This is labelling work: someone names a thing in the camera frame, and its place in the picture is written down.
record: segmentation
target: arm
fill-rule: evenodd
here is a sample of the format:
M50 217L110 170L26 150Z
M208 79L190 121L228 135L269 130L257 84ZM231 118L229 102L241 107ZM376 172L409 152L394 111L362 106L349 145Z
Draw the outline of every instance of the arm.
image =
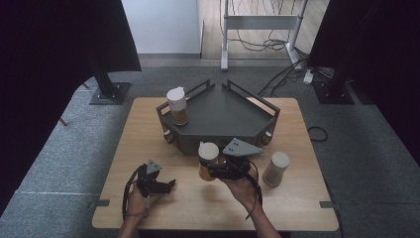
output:
M151 206L159 199L159 195L151 196ZM148 199L143 197L139 191L139 188L134 184L133 190L130 192L126 219L121 225L119 238L133 238L134 233L137 231L137 227L141 220L147 215L147 202Z
M257 178L257 172L253 169L250 169L250 175L255 179ZM256 191L254 190L254 187L250 181L245 178L237 180L221 179L221 181L228 186L232 195L250 214L259 238L280 237L278 232L266 217L263 211L263 207L257 201Z

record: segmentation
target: white wall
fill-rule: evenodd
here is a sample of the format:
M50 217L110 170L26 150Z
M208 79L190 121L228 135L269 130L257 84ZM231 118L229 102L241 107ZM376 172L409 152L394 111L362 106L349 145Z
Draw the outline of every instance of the white wall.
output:
M197 0L122 0L138 54L199 54Z

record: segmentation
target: wooden table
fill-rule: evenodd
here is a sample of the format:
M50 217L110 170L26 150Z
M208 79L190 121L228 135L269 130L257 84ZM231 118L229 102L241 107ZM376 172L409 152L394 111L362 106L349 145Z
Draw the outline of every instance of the wooden table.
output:
M260 170L263 209L279 231L334 231L338 221L332 208L321 208L330 201L298 103L293 98L267 98L281 109L280 116L264 152L250 157ZM92 224L96 228L120 228L124 186L133 171L153 159L163 167L158 181L176 179L171 194L152 207L141 229L255 230L245 220L245 208L220 181L204 181L198 175L198 159L185 157L163 138L156 107L165 98L137 98L132 106ZM291 164L281 185L270 187L262 180L270 156L286 153Z

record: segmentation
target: camera stand base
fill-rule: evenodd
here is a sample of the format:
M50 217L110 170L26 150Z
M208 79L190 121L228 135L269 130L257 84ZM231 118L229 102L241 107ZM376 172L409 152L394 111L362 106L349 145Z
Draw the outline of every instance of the camera stand base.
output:
M121 105L123 104L124 97L129 90L131 85L130 82L113 82L112 83L116 88L116 93L113 97L107 97L102 94L101 90L96 89L95 93L90 100L89 105Z
M343 86L339 95L331 93L328 82L312 81L312 86L314 87L318 101L321 104L355 104L346 85Z

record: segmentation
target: human hand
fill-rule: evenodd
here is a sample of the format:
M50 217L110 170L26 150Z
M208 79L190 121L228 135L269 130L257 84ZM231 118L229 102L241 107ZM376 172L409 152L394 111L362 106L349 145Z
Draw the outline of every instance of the human hand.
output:
M251 177L258 181L257 171L250 169L248 171ZM254 205L257 203L257 192L253 187L253 184L246 178L240 178L236 180L220 179L225 185L228 186L232 195L242 204L242 206L251 212Z
M160 194L151 194L148 207L148 198L143 197L137 185L132 185L132 191L129 194L126 217L140 221L148 216L148 209L162 197Z

